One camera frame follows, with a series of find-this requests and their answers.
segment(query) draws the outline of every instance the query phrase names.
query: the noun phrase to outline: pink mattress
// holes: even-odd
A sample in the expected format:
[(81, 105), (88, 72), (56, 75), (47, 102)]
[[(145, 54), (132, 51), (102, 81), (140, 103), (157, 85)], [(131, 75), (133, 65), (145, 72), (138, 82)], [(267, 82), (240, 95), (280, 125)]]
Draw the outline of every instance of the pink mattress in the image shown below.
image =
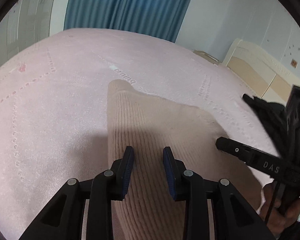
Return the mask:
[(252, 91), (227, 67), (146, 35), (67, 30), (0, 68), (0, 230), (7, 239), (18, 239), (69, 178), (108, 168), (106, 94), (114, 79), (206, 109), (230, 138), (276, 155), (241, 99)]

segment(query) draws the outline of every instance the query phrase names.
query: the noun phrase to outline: metal screw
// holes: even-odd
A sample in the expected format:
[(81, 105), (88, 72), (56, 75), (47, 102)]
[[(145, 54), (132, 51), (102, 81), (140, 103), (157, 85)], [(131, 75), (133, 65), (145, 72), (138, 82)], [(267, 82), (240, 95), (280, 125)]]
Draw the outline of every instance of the metal screw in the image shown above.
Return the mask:
[(193, 172), (192, 172), (191, 170), (185, 170), (185, 171), (183, 172), (183, 174), (184, 174), (185, 176), (187, 176), (187, 177), (191, 177), (191, 176), (193, 175)]
[(72, 185), (77, 183), (77, 180), (76, 179), (69, 179), (67, 183), (68, 183), (69, 186), (72, 186)]
[(228, 186), (229, 185), (229, 180), (227, 180), (227, 179), (221, 179), (220, 180), (220, 183), (223, 185), (223, 186)]
[(103, 173), (103, 175), (105, 175), (106, 177), (111, 177), (113, 175), (113, 171), (107, 170)]

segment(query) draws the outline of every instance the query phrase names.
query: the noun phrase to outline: white wall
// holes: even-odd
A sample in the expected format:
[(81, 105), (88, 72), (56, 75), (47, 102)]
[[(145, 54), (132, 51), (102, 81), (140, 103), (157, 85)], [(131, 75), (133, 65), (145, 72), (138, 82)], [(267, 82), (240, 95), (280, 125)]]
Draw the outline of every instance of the white wall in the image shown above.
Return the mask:
[[(204, 2), (191, 0), (177, 44), (222, 61), (241, 38), (261, 46), (300, 78), (300, 28), (277, 0)], [(292, 59), (298, 62), (296, 69), (290, 66)]]
[(221, 27), (231, 0), (191, 0), (176, 44), (210, 53), (210, 46)]
[(63, 31), (67, 5), (68, 0), (53, 0), (49, 36)]

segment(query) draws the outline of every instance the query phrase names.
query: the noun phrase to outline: black gripper frame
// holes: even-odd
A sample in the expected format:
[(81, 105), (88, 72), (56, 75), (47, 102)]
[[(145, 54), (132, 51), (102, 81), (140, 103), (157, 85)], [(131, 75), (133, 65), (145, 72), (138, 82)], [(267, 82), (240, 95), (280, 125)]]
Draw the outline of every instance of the black gripper frame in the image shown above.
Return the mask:
[(113, 240), (111, 200), (122, 201), (127, 169), (134, 152), (127, 146), (122, 159), (94, 179), (68, 180), (32, 221), (19, 240), (81, 240), (85, 202), (89, 199), (87, 240)]
[(210, 239), (208, 199), (211, 200), (216, 239), (275, 240), (263, 220), (228, 180), (214, 182), (194, 171), (184, 173), (184, 163), (174, 159), (170, 147), (164, 148), (163, 160), (168, 180), (171, 171), (173, 173), (173, 185), (169, 180), (170, 194), (175, 201), (186, 201), (183, 240)]
[[(245, 162), (247, 166), (273, 178), (277, 184), (272, 202), (274, 202), (278, 191), (280, 191), (280, 186), (291, 189), (289, 194), (280, 196), (282, 197), (282, 204), (278, 211), (282, 215), (285, 214), (291, 203), (300, 197), (300, 166), (224, 137), (217, 139), (216, 146), (219, 150), (236, 156), (239, 160)], [(271, 209), (272, 205), (270, 205), (268, 215), (270, 215)]]

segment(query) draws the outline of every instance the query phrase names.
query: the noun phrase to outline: blue curtain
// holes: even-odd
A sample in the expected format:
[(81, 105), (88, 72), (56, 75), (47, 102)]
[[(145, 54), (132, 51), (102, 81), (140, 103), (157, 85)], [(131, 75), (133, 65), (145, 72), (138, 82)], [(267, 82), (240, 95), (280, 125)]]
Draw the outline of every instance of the blue curtain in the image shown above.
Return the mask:
[(64, 29), (107, 28), (175, 42), (190, 0), (69, 0)]

